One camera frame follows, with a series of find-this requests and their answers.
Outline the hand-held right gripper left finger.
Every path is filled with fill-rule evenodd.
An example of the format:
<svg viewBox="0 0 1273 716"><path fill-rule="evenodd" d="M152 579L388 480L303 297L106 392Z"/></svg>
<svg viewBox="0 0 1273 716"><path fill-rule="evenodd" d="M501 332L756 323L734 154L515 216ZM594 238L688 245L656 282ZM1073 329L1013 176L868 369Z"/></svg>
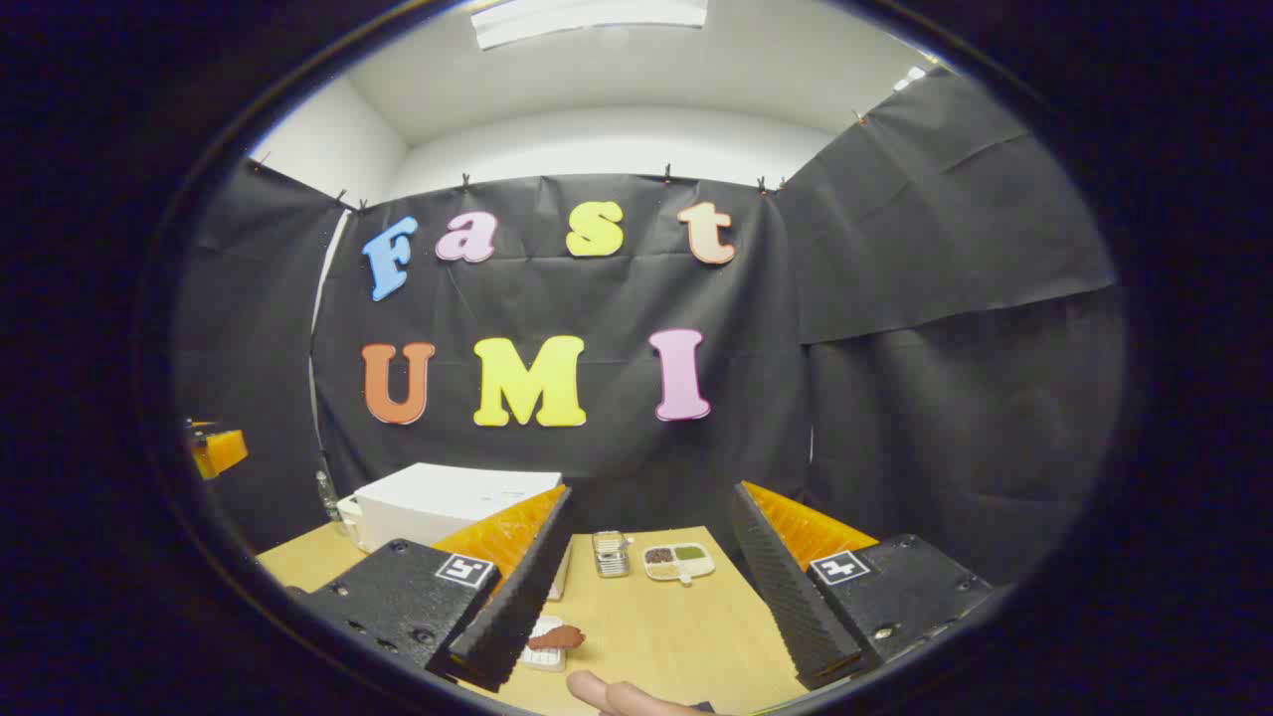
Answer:
<svg viewBox="0 0 1273 716"><path fill-rule="evenodd" d="M395 538L292 592L387 660L495 692L531 638L573 522L572 489L555 485L432 545Z"/></svg>

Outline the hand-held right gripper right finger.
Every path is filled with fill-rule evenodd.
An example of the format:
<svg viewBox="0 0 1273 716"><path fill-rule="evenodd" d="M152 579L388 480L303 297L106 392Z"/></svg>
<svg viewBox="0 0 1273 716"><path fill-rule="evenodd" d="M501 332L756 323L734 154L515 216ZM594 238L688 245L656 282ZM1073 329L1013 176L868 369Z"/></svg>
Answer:
<svg viewBox="0 0 1273 716"><path fill-rule="evenodd" d="M729 520L810 691L919 648L994 590L915 534L877 540L755 483L735 485Z"/></svg>

